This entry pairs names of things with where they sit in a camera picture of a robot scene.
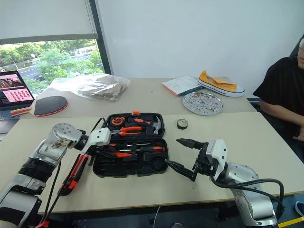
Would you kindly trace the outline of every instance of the hammer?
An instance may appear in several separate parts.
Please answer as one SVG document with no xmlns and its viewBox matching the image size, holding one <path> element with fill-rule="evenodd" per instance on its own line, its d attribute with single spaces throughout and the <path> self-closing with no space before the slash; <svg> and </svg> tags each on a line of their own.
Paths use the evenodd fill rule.
<svg viewBox="0 0 304 228">
<path fill-rule="evenodd" d="M 155 127 L 155 131 L 153 132 L 153 134 L 158 134 L 158 130 L 161 128 L 161 120 L 158 118 L 158 117 L 156 117 L 157 118 L 157 122 L 154 122 L 153 123 L 153 127 Z"/>
<path fill-rule="evenodd" d="M 153 132 L 153 134 L 158 134 L 158 130 L 161 128 L 161 120 L 157 118 L 157 122 L 153 122 L 152 121 L 146 121 L 140 118 L 134 118 L 134 117 L 129 117 L 128 118 L 128 123 L 126 123 L 124 126 L 125 127 L 130 127 L 130 126 L 134 126 L 134 123 L 136 123 L 136 125 L 139 126 L 150 126 L 150 127 L 155 127 L 155 130 Z"/>
</svg>

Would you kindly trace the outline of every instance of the table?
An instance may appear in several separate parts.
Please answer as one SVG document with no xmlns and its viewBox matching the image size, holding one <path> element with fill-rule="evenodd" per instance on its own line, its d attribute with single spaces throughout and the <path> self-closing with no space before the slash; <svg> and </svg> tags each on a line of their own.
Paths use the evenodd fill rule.
<svg viewBox="0 0 304 228">
<path fill-rule="evenodd" d="M 228 162 L 246 164 L 260 178 L 279 179 L 284 184 L 286 194 L 303 191 L 303 164 L 260 113 L 220 113 L 216 116 L 179 114 L 164 115 L 163 118 L 166 129 L 164 139 L 171 160 L 191 169 L 198 155 L 197 150 L 175 142 L 177 138 L 191 138 L 201 142 L 224 139 Z M 188 120 L 186 130 L 177 129 L 176 121 L 179 118 Z M 97 120 L 98 117 L 21 119 L 0 142 L 0 189 L 48 136 L 55 124 L 68 122 L 89 132 Z M 68 174 L 77 154 L 75 150 L 68 150 L 64 156 L 55 189 L 59 188 Z M 171 168 L 163 174 L 118 179 L 99 178 L 91 169 L 89 166 L 85 168 L 77 187 L 58 201 L 54 213 L 219 202 L 233 198 L 230 190 L 218 188 L 207 176 L 198 175 L 196 181 L 192 182 Z M 42 205 L 39 212 L 45 208 L 55 172 L 40 196 Z M 263 188 L 271 194 L 279 193 L 275 184 L 263 184 Z"/>
<path fill-rule="evenodd" d="M 138 110 L 145 113 L 169 114 L 191 114 L 182 104 L 182 97 L 175 97 L 169 90 L 162 86 L 162 82 L 171 78 L 133 78 L 126 91 L 118 102 L 96 102 L 77 96 L 71 92 L 58 91 L 47 88 L 38 98 L 52 95 L 64 96 L 68 107 L 56 114 L 54 117 L 94 117 L 109 116 L 114 113 L 131 113 Z M 217 96 L 223 103 L 223 112 L 256 112 L 248 100 L 242 97 L 227 97 L 213 92 L 209 89 L 202 89 Z M 34 118 L 31 114 L 25 114 L 22 118 Z"/>
</svg>

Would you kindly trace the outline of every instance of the person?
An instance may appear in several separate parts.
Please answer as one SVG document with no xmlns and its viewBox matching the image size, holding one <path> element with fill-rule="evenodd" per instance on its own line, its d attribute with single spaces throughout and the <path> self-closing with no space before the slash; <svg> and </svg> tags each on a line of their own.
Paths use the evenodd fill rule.
<svg viewBox="0 0 304 228">
<path fill-rule="evenodd" d="M 260 98 L 261 113 L 304 163 L 304 38 L 297 57 L 273 64 L 253 95 Z M 295 210 L 304 216 L 304 202 L 297 201 Z"/>
</svg>

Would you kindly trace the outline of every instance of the toolbox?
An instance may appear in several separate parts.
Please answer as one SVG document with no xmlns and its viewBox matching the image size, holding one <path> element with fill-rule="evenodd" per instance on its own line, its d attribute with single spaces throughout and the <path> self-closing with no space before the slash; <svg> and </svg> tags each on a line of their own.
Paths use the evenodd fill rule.
<svg viewBox="0 0 304 228">
<path fill-rule="evenodd" d="M 169 158 L 162 115 L 133 113 L 110 115 L 102 127 L 111 130 L 109 145 L 99 148 L 93 172 L 99 177 L 147 176 L 164 173 Z"/>
</svg>

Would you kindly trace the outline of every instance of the book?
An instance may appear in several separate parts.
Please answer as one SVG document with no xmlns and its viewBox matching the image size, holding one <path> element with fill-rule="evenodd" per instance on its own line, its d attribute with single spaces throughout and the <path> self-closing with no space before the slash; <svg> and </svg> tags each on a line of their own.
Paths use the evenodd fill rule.
<svg viewBox="0 0 304 228">
<path fill-rule="evenodd" d="M 166 87 L 175 96 L 184 96 L 188 93 L 203 88 L 198 84 L 197 79 L 190 77 L 189 75 L 185 75 L 169 80 L 167 82 L 163 82 L 162 85 Z"/>
</svg>

